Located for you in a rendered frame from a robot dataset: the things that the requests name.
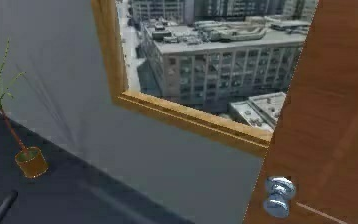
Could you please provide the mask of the wooden framed window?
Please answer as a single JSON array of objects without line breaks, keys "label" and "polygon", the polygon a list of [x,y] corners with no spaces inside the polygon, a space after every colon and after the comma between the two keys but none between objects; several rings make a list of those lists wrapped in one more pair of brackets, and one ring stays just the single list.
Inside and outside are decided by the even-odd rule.
[{"label": "wooden framed window", "polygon": [[113,103],[263,156],[310,22],[283,15],[179,22],[149,2],[91,0]]}]

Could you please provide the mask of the silver round door knob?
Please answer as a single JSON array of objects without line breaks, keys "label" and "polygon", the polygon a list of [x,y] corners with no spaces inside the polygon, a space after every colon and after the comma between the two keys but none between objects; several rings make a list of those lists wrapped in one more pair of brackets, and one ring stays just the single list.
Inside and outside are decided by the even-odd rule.
[{"label": "silver round door knob", "polygon": [[286,177],[271,176],[265,181],[267,199],[263,202],[264,210],[272,217],[286,218],[290,213],[289,201],[296,194],[296,187]]}]

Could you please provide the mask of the brown wooden room door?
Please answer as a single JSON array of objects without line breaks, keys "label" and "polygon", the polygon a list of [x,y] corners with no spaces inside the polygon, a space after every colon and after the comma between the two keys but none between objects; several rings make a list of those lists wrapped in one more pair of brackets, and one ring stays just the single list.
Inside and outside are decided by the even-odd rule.
[{"label": "brown wooden room door", "polygon": [[[271,176],[296,187],[286,218]],[[243,224],[358,224],[358,0],[319,0]]]}]

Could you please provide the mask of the green plant in orange pot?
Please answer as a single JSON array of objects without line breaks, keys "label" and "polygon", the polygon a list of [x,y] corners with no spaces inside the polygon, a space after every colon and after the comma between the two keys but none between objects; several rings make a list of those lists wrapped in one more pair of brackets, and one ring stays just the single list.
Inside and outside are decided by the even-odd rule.
[{"label": "green plant in orange pot", "polygon": [[26,178],[33,179],[45,174],[49,169],[49,165],[39,147],[37,146],[27,147],[23,143],[19,135],[14,130],[12,124],[10,123],[10,119],[4,109],[3,99],[6,96],[13,97],[13,95],[10,93],[10,86],[19,77],[24,75],[24,72],[19,72],[11,79],[9,85],[6,88],[3,87],[2,73],[6,65],[6,60],[9,53],[9,45],[10,45],[10,40],[7,40],[2,62],[0,64],[0,114],[9,132],[11,133],[15,142],[19,146],[19,152],[14,157],[15,163],[17,164],[17,166],[19,167],[19,169],[22,171],[23,175]]}]

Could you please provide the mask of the black thin rod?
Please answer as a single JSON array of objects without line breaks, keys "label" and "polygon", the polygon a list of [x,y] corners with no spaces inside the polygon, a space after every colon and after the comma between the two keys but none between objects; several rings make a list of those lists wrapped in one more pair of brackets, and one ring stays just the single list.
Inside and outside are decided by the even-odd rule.
[{"label": "black thin rod", "polygon": [[16,201],[18,197],[18,192],[16,190],[12,190],[2,201],[0,205],[0,224],[9,209],[12,207],[13,203]]}]

